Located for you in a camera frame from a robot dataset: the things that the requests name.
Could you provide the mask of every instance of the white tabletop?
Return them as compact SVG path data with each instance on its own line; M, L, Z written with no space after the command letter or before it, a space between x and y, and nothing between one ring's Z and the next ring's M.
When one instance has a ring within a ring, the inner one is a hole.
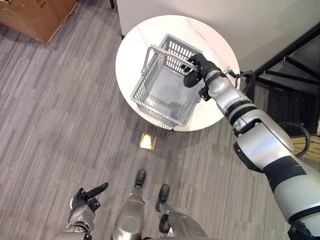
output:
M210 26L190 17L178 15L156 16L135 26L123 39L115 60L115 74L120 91L130 107L142 118L155 124L131 100L131 93L141 77L148 47L159 46L166 34L203 51L204 56L214 62L221 70L229 66L239 73L236 56L227 41ZM175 126L175 131L195 131L204 129L218 122L223 114L213 99L201 100L185 126Z

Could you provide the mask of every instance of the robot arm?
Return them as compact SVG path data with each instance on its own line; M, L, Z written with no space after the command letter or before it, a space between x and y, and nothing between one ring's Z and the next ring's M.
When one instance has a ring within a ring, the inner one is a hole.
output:
M105 191L108 183L104 183L88 192L83 188L70 200L70 217L66 230L55 237L55 240L91 240L94 230L95 211L100 207L95 196Z
M213 98L230 122L237 136L233 148L238 157L250 170L266 175L282 215L291 224L289 236L295 239L300 234L297 230L320 236L320 174L293 154L286 132L236 89L216 65L202 54L188 61L198 72L181 66L188 73L184 85L190 88L204 80L199 94L205 101Z

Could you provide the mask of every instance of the brown cardboard box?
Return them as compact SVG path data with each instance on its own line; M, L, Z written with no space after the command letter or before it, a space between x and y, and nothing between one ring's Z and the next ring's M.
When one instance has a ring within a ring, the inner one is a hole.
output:
M76 0L0 0L0 23L47 44L76 6Z

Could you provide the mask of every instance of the gray plastic basket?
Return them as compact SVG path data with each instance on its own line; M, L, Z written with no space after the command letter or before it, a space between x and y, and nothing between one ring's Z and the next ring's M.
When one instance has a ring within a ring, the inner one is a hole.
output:
M154 55L148 63L150 51ZM142 75L135 86L131 99L140 110L153 118L152 123L166 129L187 124L196 104L201 99L199 90L203 83L195 87L184 86L185 64L197 71L187 61L200 50L186 42L167 34L160 47L151 45L145 57Z

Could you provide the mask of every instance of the black cable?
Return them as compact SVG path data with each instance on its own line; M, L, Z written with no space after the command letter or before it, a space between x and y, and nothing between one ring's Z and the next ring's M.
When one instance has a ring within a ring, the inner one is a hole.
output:
M309 132L299 123L294 123L294 122L280 122L278 123L278 125L282 128L286 127L286 126L293 126L293 127L297 127L298 129L301 130L301 132L303 133L304 137L305 137L305 146L304 149L297 153L295 156L297 158L302 157L303 155L305 155L310 147L310 143L311 143L311 138L310 138L310 134Z
M238 79L239 79L240 77L245 77L245 76L251 75L251 78L250 78L248 84L247 84L247 85L245 86L245 88L242 90L242 92L243 92L244 94L248 91L248 89L249 89L249 88L252 86L252 84L256 81L256 75L255 75L255 73L254 73L253 71L251 71L251 70L245 71L245 72L243 72L243 73L241 73L241 74L235 74L233 71L230 71L229 74L230 74L231 77L235 78L235 84L234 84L235 88L237 88L237 86L238 86Z
M249 82L247 83L247 85L245 86L245 88L242 90L242 92L244 94L246 94L246 92L250 89L252 84L254 84L254 82L256 81L256 75L253 71L251 71L251 70L245 71L241 74L241 77L245 77L247 75L251 75L251 78L250 78Z

